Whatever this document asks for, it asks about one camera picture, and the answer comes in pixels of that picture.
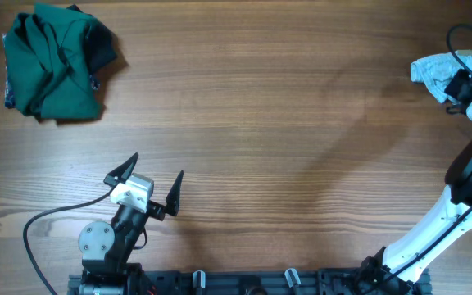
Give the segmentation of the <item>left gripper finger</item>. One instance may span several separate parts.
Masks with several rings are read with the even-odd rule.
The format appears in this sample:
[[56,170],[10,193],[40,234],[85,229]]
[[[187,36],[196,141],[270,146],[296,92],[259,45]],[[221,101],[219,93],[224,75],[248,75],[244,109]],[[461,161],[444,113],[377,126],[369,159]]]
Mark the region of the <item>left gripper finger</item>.
[[184,177],[184,171],[181,170],[176,177],[170,191],[166,197],[166,214],[177,216],[179,213],[179,201],[181,194],[181,185]]
[[127,161],[117,166],[114,170],[107,174],[108,183],[125,183],[132,175],[134,167],[138,160],[138,153],[135,152]]

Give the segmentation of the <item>light blue striped baby pants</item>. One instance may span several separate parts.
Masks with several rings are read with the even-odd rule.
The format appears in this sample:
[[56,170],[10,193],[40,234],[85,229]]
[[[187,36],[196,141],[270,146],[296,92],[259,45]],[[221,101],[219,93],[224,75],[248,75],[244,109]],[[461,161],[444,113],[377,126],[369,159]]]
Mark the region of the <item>light blue striped baby pants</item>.
[[457,96],[453,97],[444,90],[462,69],[451,53],[435,54],[411,63],[411,81],[424,84],[439,103],[449,100],[458,104]]

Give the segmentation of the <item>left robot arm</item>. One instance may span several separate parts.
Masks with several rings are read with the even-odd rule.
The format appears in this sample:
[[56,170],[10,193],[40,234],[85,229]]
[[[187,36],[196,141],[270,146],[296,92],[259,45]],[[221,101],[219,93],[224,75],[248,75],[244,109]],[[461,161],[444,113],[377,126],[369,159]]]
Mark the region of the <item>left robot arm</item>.
[[154,182],[134,173],[138,153],[110,171],[104,184],[111,187],[107,196],[119,206],[110,222],[95,221],[82,229],[79,249],[83,273],[72,277],[69,294],[127,295],[156,294],[157,287],[139,263],[129,263],[132,251],[141,247],[138,238],[147,236],[145,224],[151,218],[164,220],[179,213],[180,189],[184,173],[179,172],[166,202],[151,200]]

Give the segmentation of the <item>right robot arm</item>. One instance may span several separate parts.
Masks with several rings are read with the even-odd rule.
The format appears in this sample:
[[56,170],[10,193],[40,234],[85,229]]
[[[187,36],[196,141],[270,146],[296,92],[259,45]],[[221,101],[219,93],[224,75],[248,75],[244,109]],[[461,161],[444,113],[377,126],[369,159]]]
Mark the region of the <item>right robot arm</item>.
[[[439,102],[451,101],[472,121],[472,52],[456,51],[411,63],[411,79]],[[354,271],[323,272],[348,280],[355,294],[423,294],[428,265],[472,229],[472,140],[452,162],[442,195],[402,238],[367,257]]]

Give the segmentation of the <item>white olive tan folded garment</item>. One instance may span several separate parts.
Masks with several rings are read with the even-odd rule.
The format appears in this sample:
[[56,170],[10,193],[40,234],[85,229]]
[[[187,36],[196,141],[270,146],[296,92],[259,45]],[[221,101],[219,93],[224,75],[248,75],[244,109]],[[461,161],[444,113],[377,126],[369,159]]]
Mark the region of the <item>white olive tan folded garment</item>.
[[456,50],[456,55],[459,57],[472,57],[472,50]]

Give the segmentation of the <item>blue patterned cloth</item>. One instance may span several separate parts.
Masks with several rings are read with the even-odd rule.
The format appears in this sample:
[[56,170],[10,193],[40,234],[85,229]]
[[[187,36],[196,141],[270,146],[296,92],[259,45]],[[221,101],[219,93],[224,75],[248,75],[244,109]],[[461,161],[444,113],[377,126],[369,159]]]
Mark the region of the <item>blue patterned cloth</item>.
[[13,87],[10,82],[10,75],[7,66],[5,66],[6,80],[5,80],[5,91],[4,91],[4,106],[7,109],[13,109],[16,107],[16,99],[13,91]]

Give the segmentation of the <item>green cloth bag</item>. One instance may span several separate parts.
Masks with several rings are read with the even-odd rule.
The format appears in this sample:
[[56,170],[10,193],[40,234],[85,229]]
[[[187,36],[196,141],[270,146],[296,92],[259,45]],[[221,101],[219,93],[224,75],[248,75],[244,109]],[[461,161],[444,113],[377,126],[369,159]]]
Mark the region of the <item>green cloth bag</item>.
[[98,24],[83,12],[41,3],[16,15],[4,40],[15,109],[41,119],[99,117],[102,107],[84,53],[85,39]]

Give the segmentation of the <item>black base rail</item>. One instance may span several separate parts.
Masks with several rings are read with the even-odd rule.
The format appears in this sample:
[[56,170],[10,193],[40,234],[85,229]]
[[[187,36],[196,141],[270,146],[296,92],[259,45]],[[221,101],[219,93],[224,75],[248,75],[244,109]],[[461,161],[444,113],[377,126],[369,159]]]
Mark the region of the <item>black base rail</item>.
[[299,272],[296,283],[289,283],[284,272],[233,272],[201,274],[196,284],[192,273],[147,271],[148,294],[158,295],[246,295],[310,294],[352,295],[354,269],[320,269]]

